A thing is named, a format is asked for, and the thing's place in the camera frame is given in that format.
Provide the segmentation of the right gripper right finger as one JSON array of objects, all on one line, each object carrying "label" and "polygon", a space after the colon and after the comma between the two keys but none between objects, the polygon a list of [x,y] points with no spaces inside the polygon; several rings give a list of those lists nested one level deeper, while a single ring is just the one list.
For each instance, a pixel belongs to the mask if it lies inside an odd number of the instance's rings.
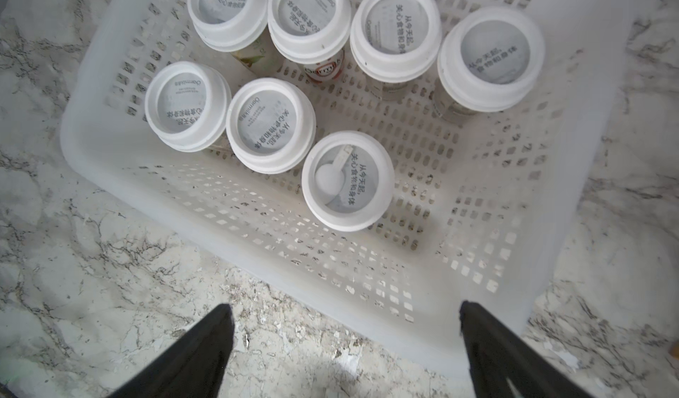
[{"label": "right gripper right finger", "polygon": [[588,397],[481,304],[464,301],[461,336],[477,397]]}]

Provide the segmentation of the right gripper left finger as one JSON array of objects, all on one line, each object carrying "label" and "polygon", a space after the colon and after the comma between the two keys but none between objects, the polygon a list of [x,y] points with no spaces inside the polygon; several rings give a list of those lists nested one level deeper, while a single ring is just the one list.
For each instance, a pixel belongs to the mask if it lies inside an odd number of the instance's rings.
[{"label": "right gripper left finger", "polygon": [[216,306],[113,397],[216,397],[233,352],[229,304]]}]

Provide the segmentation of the yogurt cup front row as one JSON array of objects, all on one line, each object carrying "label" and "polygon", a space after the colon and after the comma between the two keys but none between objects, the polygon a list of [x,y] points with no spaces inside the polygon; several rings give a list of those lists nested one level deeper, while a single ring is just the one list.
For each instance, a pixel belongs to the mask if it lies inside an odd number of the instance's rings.
[{"label": "yogurt cup front row", "polygon": [[394,196],[394,166],[385,147],[358,131],[321,139],[302,170],[302,192],[325,226],[355,232],[374,224]]},{"label": "yogurt cup front row", "polygon": [[219,71],[195,62],[160,70],[145,96],[145,112],[157,137],[179,152],[215,148],[225,138],[230,86]]},{"label": "yogurt cup front row", "polygon": [[226,115],[233,153],[264,175],[284,173],[307,156],[314,142],[316,112],[307,95],[287,81],[256,79],[235,94]]}]

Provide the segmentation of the yogurt cup row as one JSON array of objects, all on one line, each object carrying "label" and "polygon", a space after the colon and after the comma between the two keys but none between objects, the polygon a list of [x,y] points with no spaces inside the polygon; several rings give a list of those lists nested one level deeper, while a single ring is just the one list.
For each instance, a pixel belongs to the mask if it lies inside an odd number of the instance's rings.
[{"label": "yogurt cup row", "polygon": [[195,62],[160,70],[145,96],[145,112],[157,137],[179,152],[215,148],[225,138],[230,86],[219,71]]},{"label": "yogurt cup row", "polygon": [[325,226],[355,232],[374,224],[394,196],[394,166],[385,147],[358,131],[321,139],[302,170],[302,192]]},{"label": "yogurt cup row", "polygon": [[287,81],[256,79],[235,94],[226,115],[233,153],[264,175],[284,173],[307,156],[314,142],[316,112],[307,95]]},{"label": "yogurt cup row", "polygon": [[349,0],[268,0],[267,16],[274,46],[309,81],[340,79],[352,23]]},{"label": "yogurt cup row", "polygon": [[199,37],[211,49],[232,55],[259,77],[271,77],[285,58],[268,30],[268,0],[187,0]]},{"label": "yogurt cup row", "polygon": [[479,9],[441,45],[433,109],[456,124],[507,110],[533,89],[545,58],[544,35],[528,16],[506,7]]},{"label": "yogurt cup row", "polygon": [[435,0],[362,0],[349,41],[369,92],[398,101],[436,62],[442,39]]}]

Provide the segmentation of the yogurt cup back row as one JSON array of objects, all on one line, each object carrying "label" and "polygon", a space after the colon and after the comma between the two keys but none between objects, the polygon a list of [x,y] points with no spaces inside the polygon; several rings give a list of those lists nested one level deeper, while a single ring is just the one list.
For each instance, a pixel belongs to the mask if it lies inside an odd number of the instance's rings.
[{"label": "yogurt cup back row", "polygon": [[506,7],[479,9],[441,45],[433,109],[456,124],[507,110],[533,89],[545,58],[544,35],[528,16]]},{"label": "yogurt cup back row", "polygon": [[398,101],[436,62],[442,39],[435,0],[362,0],[349,41],[369,92]]},{"label": "yogurt cup back row", "polygon": [[199,37],[211,49],[232,55],[259,77],[271,77],[285,58],[268,30],[268,0],[187,0]]},{"label": "yogurt cup back row", "polygon": [[352,23],[349,0],[268,0],[267,16],[274,46],[309,81],[340,79]]}]

